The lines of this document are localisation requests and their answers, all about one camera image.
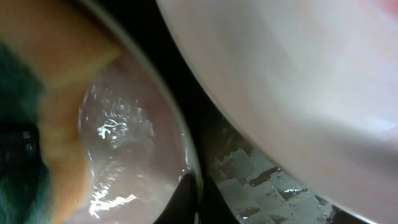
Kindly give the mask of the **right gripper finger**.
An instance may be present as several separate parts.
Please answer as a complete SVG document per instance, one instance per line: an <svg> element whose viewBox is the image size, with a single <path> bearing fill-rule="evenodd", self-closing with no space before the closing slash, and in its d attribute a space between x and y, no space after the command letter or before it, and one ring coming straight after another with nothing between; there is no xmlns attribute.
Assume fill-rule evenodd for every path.
<svg viewBox="0 0 398 224"><path fill-rule="evenodd" d="M197 206L196 177L185 174L154 224L194 224Z"/></svg>

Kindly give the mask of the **green and yellow sponge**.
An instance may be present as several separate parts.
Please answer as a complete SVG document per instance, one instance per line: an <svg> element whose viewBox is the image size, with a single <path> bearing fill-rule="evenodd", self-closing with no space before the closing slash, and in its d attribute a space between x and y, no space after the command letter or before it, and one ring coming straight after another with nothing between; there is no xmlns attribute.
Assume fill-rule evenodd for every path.
<svg viewBox="0 0 398 224"><path fill-rule="evenodd" d="M75 1L1 2L2 223L61 223L83 200L80 105L119 54Z"/></svg>

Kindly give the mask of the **pink plate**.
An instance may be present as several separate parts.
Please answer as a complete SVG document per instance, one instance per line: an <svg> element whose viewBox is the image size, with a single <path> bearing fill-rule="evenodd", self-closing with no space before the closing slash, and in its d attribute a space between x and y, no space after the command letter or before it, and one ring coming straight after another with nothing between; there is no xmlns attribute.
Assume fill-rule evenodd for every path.
<svg viewBox="0 0 398 224"><path fill-rule="evenodd" d="M397 222L397 0L163 0L200 85L308 188Z"/></svg>

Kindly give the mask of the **large brown serving tray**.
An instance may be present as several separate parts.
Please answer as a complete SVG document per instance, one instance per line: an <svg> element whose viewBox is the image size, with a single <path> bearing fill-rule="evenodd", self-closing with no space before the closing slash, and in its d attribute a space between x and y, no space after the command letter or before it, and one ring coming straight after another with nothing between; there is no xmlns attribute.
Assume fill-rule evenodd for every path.
<svg viewBox="0 0 398 224"><path fill-rule="evenodd" d="M219 112L178 51L155 1L100 1L145 53L176 99L203 174L201 223L357 223L297 182Z"/></svg>

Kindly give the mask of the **light grey plate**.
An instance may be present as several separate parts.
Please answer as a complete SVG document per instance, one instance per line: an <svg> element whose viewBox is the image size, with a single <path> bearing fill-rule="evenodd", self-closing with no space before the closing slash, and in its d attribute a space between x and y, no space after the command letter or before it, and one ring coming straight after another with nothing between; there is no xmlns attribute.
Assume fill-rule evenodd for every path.
<svg viewBox="0 0 398 224"><path fill-rule="evenodd" d="M80 107L86 156L84 201L67 223L154 223L185 174L202 175L187 124L167 84L98 1L81 1L120 48L96 73Z"/></svg>

